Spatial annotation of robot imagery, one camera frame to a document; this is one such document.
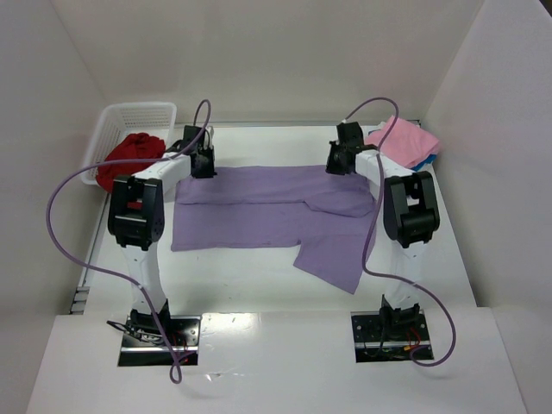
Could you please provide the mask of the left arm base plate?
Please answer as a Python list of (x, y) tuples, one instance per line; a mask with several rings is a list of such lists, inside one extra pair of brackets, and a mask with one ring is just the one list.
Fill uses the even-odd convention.
[[(130, 318), (126, 323), (108, 321), (112, 328), (122, 332), (118, 360), (119, 367), (170, 366), (173, 358), (157, 329), (135, 327)], [(174, 317), (167, 337), (181, 366), (198, 364), (200, 316)]]

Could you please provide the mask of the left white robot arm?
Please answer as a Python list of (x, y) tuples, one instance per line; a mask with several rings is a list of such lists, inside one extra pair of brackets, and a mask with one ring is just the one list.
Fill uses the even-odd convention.
[(122, 249), (133, 280), (129, 331), (160, 336), (171, 328), (158, 261), (158, 241), (165, 229), (164, 196), (190, 176), (216, 175), (213, 137), (212, 127), (187, 125), (163, 161), (114, 179), (108, 231)]

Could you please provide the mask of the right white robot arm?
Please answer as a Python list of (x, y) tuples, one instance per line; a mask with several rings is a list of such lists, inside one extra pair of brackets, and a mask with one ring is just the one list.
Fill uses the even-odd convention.
[[(357, 122), (344, 120), (336, 129), (337, 139), (329, 143), (326, 172), (358, 173), (376, 190), (374, 218), (369, 225), (362, 264), (365, 273), (389, 281), (380, 315), (389, 326), (412, 323), (420, 313), (418, 293), (424, 291), (420, 286), (423, 254), (440, 226), (433, 176), (401, 166), (378, 146), (366, 144)], [(367, 268), (378, 221), (383, 223), (393, 246), (393, 269), (389, 273)]]

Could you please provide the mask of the purple t shirt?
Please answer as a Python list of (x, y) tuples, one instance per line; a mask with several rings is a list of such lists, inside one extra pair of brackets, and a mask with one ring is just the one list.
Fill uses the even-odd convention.
[(322, 165), (222, 167), (178, 183), (171, 249), (298, 247), (297, 269), (353, 294), (374, 208), (361, 175)]

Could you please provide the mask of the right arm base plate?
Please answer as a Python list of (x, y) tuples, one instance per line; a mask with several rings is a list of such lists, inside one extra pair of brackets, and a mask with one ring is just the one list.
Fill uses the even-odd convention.
[(423, 313), (416, 322), (384, 329), (378, 312), (353, 312), (351, 324), (357, 363), (408, 361), (411, 351), (417, 360), (434, 360)]

